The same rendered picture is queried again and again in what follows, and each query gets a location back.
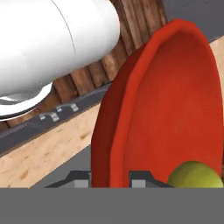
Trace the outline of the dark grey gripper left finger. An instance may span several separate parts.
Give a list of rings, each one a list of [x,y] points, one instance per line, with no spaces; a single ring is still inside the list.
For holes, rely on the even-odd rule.
[[[89,188],[91,186],[91,171],[70,171],[68,175],[47,188]]]

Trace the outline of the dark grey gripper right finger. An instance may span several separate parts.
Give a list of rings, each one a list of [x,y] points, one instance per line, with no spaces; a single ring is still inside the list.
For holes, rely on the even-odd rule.
[[[157,180],[153,177],[150,171],[130,171],[129,172],[129,187],[130,188],[154,188],[164,187],[169,185]]]

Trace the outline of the red bowl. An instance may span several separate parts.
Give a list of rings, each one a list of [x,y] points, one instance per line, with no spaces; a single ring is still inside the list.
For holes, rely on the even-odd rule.
[[[223,157],[221,83],[207,38],[174,19],[128,57],[101,102],[91,141],[94,187],[126,187],[132,171],[166,181],[185,161],[216,172]]]

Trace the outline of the yellow-green lemon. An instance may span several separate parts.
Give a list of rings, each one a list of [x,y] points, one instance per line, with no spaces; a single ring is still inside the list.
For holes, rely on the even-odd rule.
[[[177,188],[223,188],[218,173],[206,164],[188,161],[173,170],[167,184]]]

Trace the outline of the white rounded cylinder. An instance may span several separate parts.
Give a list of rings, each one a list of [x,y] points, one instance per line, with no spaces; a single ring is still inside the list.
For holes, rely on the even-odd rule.
[[[0,0],[0,121],[35,109],[56,79],[102,59],[119,36],[109,0]]]

